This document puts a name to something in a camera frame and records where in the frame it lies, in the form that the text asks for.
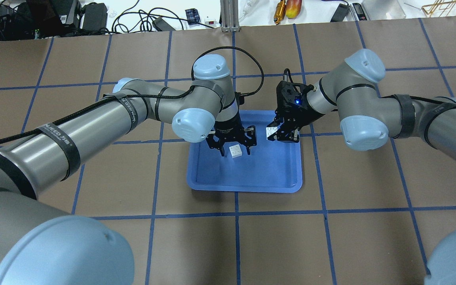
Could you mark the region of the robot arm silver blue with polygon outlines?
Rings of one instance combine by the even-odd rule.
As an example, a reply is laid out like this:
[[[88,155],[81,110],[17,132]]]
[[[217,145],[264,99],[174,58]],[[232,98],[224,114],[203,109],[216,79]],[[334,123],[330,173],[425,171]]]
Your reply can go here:
[[[134,255],[120,233],[38,197],[147,119],[221,154],[228,141],[250,153],[256,131],[242,125],[240,98],[225,58],[206,54],[187,91],[123,78],[72,115],[0,139],[0,285],[131,285]]]
[[[380,96],[384,76],[368,49],[314,84],[285,70],[268,139],[333,120],[312,144],[339,285],[456,284],[456,98]]]

